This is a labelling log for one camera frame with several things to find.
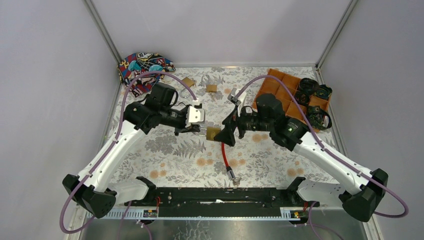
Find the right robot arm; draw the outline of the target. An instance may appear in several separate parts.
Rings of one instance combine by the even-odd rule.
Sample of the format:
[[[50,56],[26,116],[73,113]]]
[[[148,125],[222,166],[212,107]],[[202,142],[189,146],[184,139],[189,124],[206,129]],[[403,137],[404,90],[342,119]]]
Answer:
[[[388,174],[378,168],[363,167],[327,143],[300,120],[286,116],[282,102],[271,93],[256,99],[256,111],[236,106],[223,120],[224,128],[214,140],[233,147],[234,131],[242,139],[247,131],[268,132],[275,144],[312,161],[330,174],[337,183],[314,182],[299,178],[287,191],[287,201],[299,206],[304,201],[319,202],[331,207],[341,207],[354,219],[368,222],[382,198]]]

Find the small brass padlock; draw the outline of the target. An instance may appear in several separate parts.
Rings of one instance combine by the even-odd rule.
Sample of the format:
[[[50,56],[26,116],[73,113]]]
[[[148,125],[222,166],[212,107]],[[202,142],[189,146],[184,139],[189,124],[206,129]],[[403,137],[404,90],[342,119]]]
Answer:
[[[211,78],[210,78],[209,75],[204,74],[202,76],[202,80],[205,81],[205,92],[206,93],[216,93],[217,92],[218,87],[217,87],[217,85],[211,83]]]

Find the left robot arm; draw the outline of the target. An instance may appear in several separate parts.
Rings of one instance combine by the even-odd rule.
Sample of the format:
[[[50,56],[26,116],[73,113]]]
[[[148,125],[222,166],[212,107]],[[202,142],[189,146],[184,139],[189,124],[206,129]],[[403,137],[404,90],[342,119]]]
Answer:
[[[112,176],[129,150],[150,130],[159,125],[174,128],[174,133],[199,132],[205,121],[205,111],[198,100],[182,109],[174,109],[172,100],[178,99],[177,90],[157,83],[143,102],[127,105],[123,122],[114,131],[106,145],[77,175],[67,174],[62,185],[72,200],[95,218],[106,216],[115,205],[138,200],[148,206],[155,200],[153,184],[142,177],[123,183],[111,183]]]

